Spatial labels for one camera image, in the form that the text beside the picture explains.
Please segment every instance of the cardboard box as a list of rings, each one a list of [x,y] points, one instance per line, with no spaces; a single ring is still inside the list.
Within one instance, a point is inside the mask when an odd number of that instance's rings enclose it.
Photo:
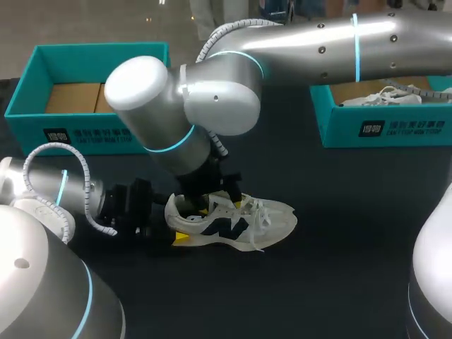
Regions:
[[[146,153],[108,107],[103,87],[118,65],[141,55],[170,65],[165,42],[36,46],[5,113],[24,154],[51,141],[84,155]]]
[[[425,90],[443,91],[452,88],[452,77],[448,76],[394,80]],[[385,84],[381,81],[311,86],[311,98],[323,146],[361,148],[452,145],[452,104],[338,106],[345,100],[377,93],[383,87]]]

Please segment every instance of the silver robotic arm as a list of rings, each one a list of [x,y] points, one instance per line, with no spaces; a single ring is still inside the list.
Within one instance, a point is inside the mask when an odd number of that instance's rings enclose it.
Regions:
[[[108,78],[105,97],[154,161],[203,210],[202,195],[220,189],[236,204],[242,199],[239,177],[222,174],[219,163],[225,153],[218,152],[222,146],[211,136],[252,129],[263,85],[448,75],[452,16],[391,11],[289,26],[245,20],[216,30],[199,61],[167,69],[149,56],[131,59]],[[11,159],[0,163],[1,203],[9,204],[23,191],[21,166]],[[33,182],[56,178],[37,190],[49,198],[59,196],[61,173],[36,169],[30,177]],[[86,183],[72,174],[67,182],[72,194],[61,199],[61,206],[83,212]],[[102,183],[93,188],[89,210],[95,215],[108,204]],[[452,338],[451,204],[449,188],[415,245],[408,292],[410,339]],[[124,337],[121,304],[82,261],[29,214],[0,206],[0,218],[0,304],[11,305],[4,314],[0,311],[0,338],[30,333],[35,338]],[[25,258],[33,258],[31,265]],[[70,316],[60,312],[62,307],[71,308]],[[40,324],[48,324],[47,332],[36,327]]]
[[[262,85],[327,85],[452,72],[452,16],[391,11],[300,25],[245,20],[217,29],[202,62],[166,70],[157,59],[132,59],[107,80],[105,97],[154,160],[189,198],[223,182],[205,129],[237,135],[260,111]],[[159,74],[155,82],[153,74]],[[125,95],[137,83],[140,100]],[[124,102],[133,102],[125,107]],[[225,187],[240,200],[237,185]],[[410,339],[452,338],[452,194],[424,225],[409,289]]]

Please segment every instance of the teal box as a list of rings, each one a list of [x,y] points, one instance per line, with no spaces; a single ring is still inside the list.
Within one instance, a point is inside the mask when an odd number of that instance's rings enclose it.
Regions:
[[[432,90],[452,88],[451,77],[427,79]],[[452,145],[452,104],[339,107],[329,86],[310,90],[326,148]]]
[[[36,46],[5,113],[24,154],[49,141],[70,143],[84,155],[146,153],[115,113],[44,113],[54,84],[104,83],[122,62],[142,55],[170,66],[166,42]]]

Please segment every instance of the sneaker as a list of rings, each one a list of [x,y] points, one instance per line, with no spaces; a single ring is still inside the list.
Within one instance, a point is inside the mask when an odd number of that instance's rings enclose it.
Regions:
[[[284,203],[243,194],[236,208],[227,194],[209,194],[207,215],[200,215],[184,196],[172,194],[165,219],[172,229],[189,235],[175,246],[203,246],[222,242],[239,251],[262,251],[286,238],[297,225],[294,209]]]

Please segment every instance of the black work surface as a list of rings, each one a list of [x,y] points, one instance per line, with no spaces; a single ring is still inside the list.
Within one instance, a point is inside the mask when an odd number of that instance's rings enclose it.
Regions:
[[[0,127],[0,155],[20,156]],[[73,250],[124,305],[126,337],[405,338],[412,247],[446,188],[452,150],[324,149],[305,88],[264,91],[256,128],[223,141],[243,190],[290,204],[298,226],[264,254],[114,252],[79,237]],[[108,186],[142,177],[161,193],[177,189],[147,156],[87,160]],[[75,157],[38,161],[81,172]],[[87,228],[78,223],[79,234]]]

